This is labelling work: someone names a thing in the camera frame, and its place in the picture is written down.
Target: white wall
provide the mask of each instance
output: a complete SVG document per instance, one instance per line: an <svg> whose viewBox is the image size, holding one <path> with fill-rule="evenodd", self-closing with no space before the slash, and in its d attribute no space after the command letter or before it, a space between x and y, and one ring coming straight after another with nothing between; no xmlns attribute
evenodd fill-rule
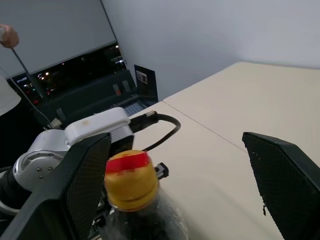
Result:
<svg viewBox="0 0 320 240"><path fill-rule="evenodd" d="M318 0L102 0L130 70L166 98L236 61L320 67Z"/></svg>

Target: human hand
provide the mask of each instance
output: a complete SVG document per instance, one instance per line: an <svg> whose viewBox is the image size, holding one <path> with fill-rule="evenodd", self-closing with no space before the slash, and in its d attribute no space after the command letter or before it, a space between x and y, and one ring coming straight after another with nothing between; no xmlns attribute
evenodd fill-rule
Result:
<svg viewBox="0 0 320 240"><path fill-rule="evenodd" d="M0 24L0 28L5 29L2 39L0 39L0 44L8 49L13 49L19 44L18 34L12 26Z"/></svg>

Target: white table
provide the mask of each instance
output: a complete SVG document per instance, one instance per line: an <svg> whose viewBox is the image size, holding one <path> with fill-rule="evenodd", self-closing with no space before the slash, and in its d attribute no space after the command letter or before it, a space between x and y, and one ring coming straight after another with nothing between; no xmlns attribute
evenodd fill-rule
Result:
<svg viewBox="0 0 320 240"><path fill-rule="evenodd" d="M244 151L243 132L255 132L320 166L320 70L239 62L164 102Z"/></svg>
<svg viewBox="0 0 320 240"><path fill-rule="evenodd" d="M270 214L263 216L263 201L245 151L164 102L143 112L150 110L182 124L149 155L155 164L169 167L170 176L161 185L185 216L191 239L283 239ZM161 121L136 133L134 149L155 143L173 127Z"/></svg>

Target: plastic bottle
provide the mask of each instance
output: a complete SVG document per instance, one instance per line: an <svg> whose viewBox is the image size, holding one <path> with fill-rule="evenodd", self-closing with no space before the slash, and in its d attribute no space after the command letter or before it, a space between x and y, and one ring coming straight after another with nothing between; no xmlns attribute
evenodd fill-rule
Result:
<svg viewBox="0 0 320 240"><path fill-rule="evenodd" d="M106 218L108 239L189 239L180 211L160 188L146 152L129 150L109 159L104 185L112 205Z"/></svg>

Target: bottle cap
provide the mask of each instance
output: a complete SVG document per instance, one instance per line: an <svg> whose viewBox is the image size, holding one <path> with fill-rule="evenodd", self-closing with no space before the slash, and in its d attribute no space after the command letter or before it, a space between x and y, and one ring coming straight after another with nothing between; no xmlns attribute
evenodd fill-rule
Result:
<svg viewBox="0 0 320 240"><path fill-rule="evenodd" d="M128 150L108 160L104 186L112 206L131 212L147 206L155 198L159 182L147 153Z"/></svg>

